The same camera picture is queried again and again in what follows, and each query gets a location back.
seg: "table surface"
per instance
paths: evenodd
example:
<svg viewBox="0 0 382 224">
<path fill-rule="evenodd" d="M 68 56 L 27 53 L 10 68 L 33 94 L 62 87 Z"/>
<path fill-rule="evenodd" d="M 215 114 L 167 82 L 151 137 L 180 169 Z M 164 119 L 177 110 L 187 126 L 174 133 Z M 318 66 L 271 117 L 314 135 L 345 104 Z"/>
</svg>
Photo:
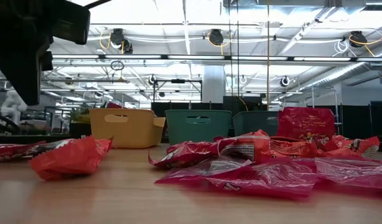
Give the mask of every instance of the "table surface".
<svg viewBox="0 0 382 224">
<path fill-rule="evenodd" d="M 315 190 L 295 202 L 155 185 L 165 172 L 147 153 L 114 149 L 95 174 L 55 182 L 26 161 L 0 163 L 0 223 L 382 223 L 382 197 Z"/>
</svg>

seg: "green plastic bin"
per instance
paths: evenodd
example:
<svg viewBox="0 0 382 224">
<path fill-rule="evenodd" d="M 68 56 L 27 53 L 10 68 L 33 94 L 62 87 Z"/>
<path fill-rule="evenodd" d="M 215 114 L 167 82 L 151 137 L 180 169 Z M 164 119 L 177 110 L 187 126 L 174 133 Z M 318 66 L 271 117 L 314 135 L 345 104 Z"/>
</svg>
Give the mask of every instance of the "green plastic bin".
<svg viewBox="0 0 382 224">
<path fill-rule="evenodd" d="M 231 111 L 222 110 L 167 110 L 169 143 L 213 142 L 217 136 L 228 137 L 231 117 Z"/>
<path fill-rule="evenodd" d="M 245 111 L 233 118 L 235 136 L 262 129 L 269 136 L 275 136 L 278 128 L 278 111 Z"/>
</svg>

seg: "ceiling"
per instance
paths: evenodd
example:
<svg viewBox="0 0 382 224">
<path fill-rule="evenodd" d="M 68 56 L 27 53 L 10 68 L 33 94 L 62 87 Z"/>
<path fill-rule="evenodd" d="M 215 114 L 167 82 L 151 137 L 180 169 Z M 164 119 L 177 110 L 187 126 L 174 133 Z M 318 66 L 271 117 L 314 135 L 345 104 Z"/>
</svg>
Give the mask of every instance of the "ceiling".
<svg viewBox="0 0 382 224">
<path fill-rule="evenodd" d="M 94 0 L 72 0 L 82 6 Z M 382 11 L 366 11 L 364 7 L 335 8 L 324 17 L 323 5 L 311 1 L 308 6 L 280 6 L 281 2 L 300 2 L 297 0 L 278 1 L 270 6 L 270 28 L 268 29 L 267 7 L 256 5 L 247 7 L 246 3 L 253 2 L 239 0 L 241 5 L 237 13 L 236 1 L 232 1 L 228 13 L 227 1 L 224 0 L 112 0 L 91 9 L 91 26 L 89 40 L 86 45 L 76 45 L 66 40 L 54 39 L 50 50 L 53 54 L 120 54 L 120 49 L 108 45 L 109 33 L 114 28 L 122 28 L 124 36 L 133 45 L 133 54 L 165 54 L 165 55 L 221 55 L 221 48 L 212 45 L 207 40 L 211 29 L 221 29 L 225 43 L 223 55 L 267 55 L 268 47 L 271 56 L 316 56 L 316 57 L 372 57 L 365 47 L 354 48 L 344 46 L 339 41 L 350 36 L 353 30 L 362 31 L 369 42 L 380 40 L 369 45 L 370 50 L 377 52 L 382 49 Z M 298 41 L 289 44 L 301 34 Z M 208 62 L 189 60 L 174 63 L 173 60 L 122 60 L 125 66 L 122 71 L 112 71 L 110 60 L 54 60 L 55 70 L 44 72 L 42 79 L 59 80 L 66 78 L 84 79 L 87 82 L 43 82 L 45 89 L 78 89 L 78 90 L 134 90 L 134 92 L 108 92 L 114 100 L 141 102 L 148 107 L 152 93 L 140 93 L 139 90 L 151 90 L 148 78 L 154 74 L 158 79 L 171 80 L 181 78 L 186 80 L 201 80 L 204 67 Z M 222 63 L 227 83 L 233 79 L 234 89 L 265 91 L 269 77 L 270 91 L 290 91 L 296 86 L 312 80 L 314 77 L 327 72 L 337 65 L 330 63 L 316 65 L 311 63 L 277 63 L 269 66 L 269 75 L 265 63 L 242 63 L 236 60 Z M 279 80 L 287 76 L 291 79 L 288 88 L 279 86 Z M 115 82 L 123 77 L 130 83 Z M 353 82 L 365 78 L 357 74 Z M 161 90 L 192 90 L 195 93 L 166 94 L 160 100 L 199 100 L 197 90 L 199 86 L 166 83 Z M 64 91 L 50 91 L 60 96 L 73 95 Z M 87 100 L 101 101 L 92 92 L 75 92 L 77 97 Z"/>
</svg>

